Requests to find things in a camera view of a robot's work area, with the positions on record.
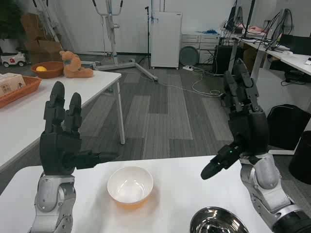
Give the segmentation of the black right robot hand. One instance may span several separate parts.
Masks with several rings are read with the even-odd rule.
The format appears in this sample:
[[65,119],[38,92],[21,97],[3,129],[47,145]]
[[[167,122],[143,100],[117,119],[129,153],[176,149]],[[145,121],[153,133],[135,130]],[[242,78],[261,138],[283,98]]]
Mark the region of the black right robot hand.
[[269,129],[267,117],[258,103],[259,93],[242,59],[234,62],[233,71],[224,73],[221,100],[229,109],[228,126],[233,142],[224,145],[201,172],[207,180],[222,169],[228,169],[242,154],[256,156],[268,151]]

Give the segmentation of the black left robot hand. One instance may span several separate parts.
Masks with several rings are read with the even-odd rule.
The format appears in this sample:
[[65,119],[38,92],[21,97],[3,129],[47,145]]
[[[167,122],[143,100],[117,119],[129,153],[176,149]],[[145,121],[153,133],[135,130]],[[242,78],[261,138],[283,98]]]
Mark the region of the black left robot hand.
[[82,125],[81,96],[74,93],[69,109],[64,109],[65,87],[57,81],[45,104],[45,130],[39,143],[40,161],[45,175],[70,175],[75,169],[93,168],[114,161],[115,152],[81,151],[79,128]]

